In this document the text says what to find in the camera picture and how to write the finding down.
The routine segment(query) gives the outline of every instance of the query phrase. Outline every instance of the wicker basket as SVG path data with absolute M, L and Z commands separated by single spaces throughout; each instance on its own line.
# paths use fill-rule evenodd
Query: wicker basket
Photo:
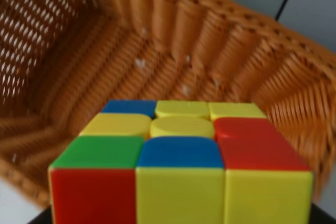
M 0 0 L 0 174 L 47 166 L 109 99 L 255 102 L 316 173 L 335 158 L 336 58 L 230 0 Z

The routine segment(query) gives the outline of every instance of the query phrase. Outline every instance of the woven texture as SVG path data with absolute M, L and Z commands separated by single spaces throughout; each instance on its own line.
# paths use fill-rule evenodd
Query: woven texture
M 230 0 L 0 0 L 0 174 L 46 169 L 109 99 L 255 102 L 316 173 L 335 159 L 336 58 Z

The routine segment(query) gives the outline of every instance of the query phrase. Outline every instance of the rubik's cube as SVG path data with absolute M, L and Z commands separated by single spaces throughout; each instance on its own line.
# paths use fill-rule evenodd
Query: rubik's cube
M 55 224 L 306 224 L 313 174 L 254 104 L 110 101 L 49 181 Z

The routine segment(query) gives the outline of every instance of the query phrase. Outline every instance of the table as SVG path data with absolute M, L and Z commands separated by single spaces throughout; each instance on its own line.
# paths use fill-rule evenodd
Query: table
M 53 221 L 51 218 L 51 210 L 50 208 L 48 208 L 28 224 L 53 224 L 52 222 Z M 319 207 L 313 204 L 311 206 L 309 224 L 321 224 L 321 223 L 336 224 L 336 220 L 331 218 L 327 213 L 325 213 Z

